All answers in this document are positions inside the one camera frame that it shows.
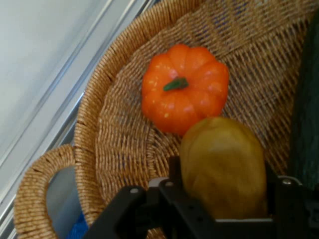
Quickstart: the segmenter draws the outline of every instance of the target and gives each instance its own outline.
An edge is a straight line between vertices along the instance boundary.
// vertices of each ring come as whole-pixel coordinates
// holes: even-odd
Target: dark green object
[[[319,11],[305,38],[290,146],[290,175],[313,189],[319,183]]]
[[[173,89],[184,89],[188,86],[188,82],[185,77],[176,77],[174,80],[164,86],[164,91],[170,91]]]

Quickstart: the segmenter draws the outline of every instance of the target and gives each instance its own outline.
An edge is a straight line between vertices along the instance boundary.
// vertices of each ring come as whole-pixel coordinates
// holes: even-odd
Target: blue object
[[[66,239],[81,239],[87,230],[88,225],[86,225],[84,215],[83,213],[81,213],[81,215],[78,218],[78,221],[73,225]]]

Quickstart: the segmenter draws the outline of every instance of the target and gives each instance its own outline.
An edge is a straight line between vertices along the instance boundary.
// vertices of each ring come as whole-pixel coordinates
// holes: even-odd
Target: basket handle
[[[46,208],[46,192],[58,171],[74,165],[74,148],[63,145],[46,152],[26,171],[14,201],[19,238],[57,238]]]

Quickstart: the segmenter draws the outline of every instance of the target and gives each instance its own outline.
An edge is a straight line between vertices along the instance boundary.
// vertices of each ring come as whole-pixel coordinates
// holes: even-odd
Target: wicker basket
[[[277,173],[287,168],[303,38],[317,0],[163,0],[135,19],[96,67],[78,111],[75,146],[47,152],[26,172],[14,207],[19,238],[56,238],[46,209],[50,178],[75,165],[91,225],[125,185],[167,175],[180,138],[143,117],[141,80],[151,58],[176,43],[205,46],[230,70],[223,114],[259,137]],[[149,237],[160,237],[152,231]]]

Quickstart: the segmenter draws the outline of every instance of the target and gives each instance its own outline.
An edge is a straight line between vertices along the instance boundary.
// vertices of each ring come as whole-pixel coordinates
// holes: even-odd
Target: yellow squash
[[[186,192],[216,219],[267,216],[263,148],[253,132],[232,119],[206,118],[180,147]]]

